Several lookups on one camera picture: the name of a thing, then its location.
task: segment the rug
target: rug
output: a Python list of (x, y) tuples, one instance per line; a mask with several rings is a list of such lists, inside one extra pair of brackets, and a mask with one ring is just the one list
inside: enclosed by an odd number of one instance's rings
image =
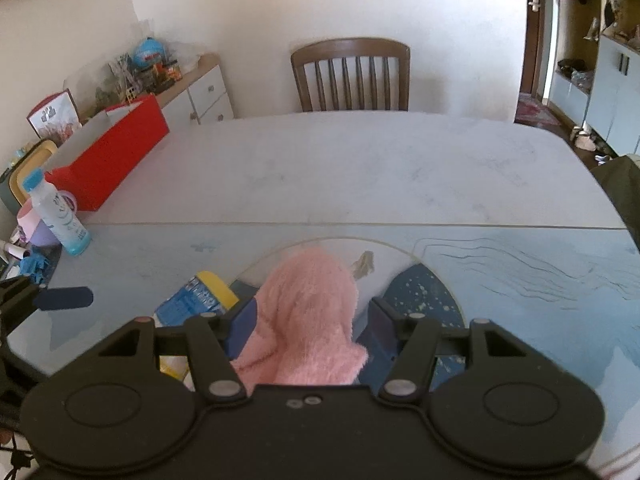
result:
[(528, 123), (543, 123), (551, 126), (560, 126), (562, 123), (545, 107), (536, 101), (530, 94), (521, 93), (518, 99), (515, 122), (527, 121)]

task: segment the door handle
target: door handle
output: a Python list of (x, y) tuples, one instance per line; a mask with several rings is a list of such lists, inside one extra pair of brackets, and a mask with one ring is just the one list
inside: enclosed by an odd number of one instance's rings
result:
[(533, 12), (538, 12), (540, 10), (540, 0), (532, 0), (529, 2), (529, 7), (531, 7), (531, 10), (533, 10)]

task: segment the framed picture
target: framed picture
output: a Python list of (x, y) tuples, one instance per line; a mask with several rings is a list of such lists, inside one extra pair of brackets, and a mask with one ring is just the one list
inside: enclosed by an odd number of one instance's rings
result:
[(76, 104), (68, 89), (39, 102), (27, 120), (37, 136), (53, 140), (58, 147), (81, 127)]

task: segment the olive green cloth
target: olive green cloth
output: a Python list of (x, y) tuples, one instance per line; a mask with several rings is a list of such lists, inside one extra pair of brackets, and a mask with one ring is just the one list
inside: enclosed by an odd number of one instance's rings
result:
[(640, 156), (625, 155), (593, 168), (591, 174), (618, 210), (640, 248)]

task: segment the white cabinet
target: white cabinet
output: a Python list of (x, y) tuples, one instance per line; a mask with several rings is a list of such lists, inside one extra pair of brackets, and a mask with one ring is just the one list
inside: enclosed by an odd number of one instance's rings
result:
[(186, 90), (162, 108), (162, 115), (170, 132), (185, 130), (191, 123), (197, 121), (191, 98)]
[(587, 111), (587, 123), (607, 140), (618, 106), (618, 92), (624, 83), (626, 48), (615, 41), (600, 37), (598, 64)]
[(195, 70), (158, 96), (170, 132), (185, 130), (193, 123), (234, 118), (219, 62), (215, 54), (205, 54)]
[(225, 82), (222, 79), (222, 72), (219, 66), (210, 70), (192, 84), (189, 87), (189, 95), (198, 117), (202, 117), (225, 92)]
[(640, 139), (640, 56), (629, 55), (607, 144), (618, 154), (635, 153)]
[(587, 123), (618, 155), (640, 139), (640, 54), (601, 37)]
[(554, 78), (551, 81), (549, 100), (560, 108), (560, 111), (574, 124), (582, 125), (589, 97), (558, 72), (554, 73)]
[(220, 121), (229, 121), (233, 118), (234, 111), (231, 108), (231, 101), (229, 101), (229, 96), (224, 93), (214, 103), (214, 105), (209, 108), (207, 113), (200, 118), (200, 124), (206, 125), (211, 123), (219, 123)]

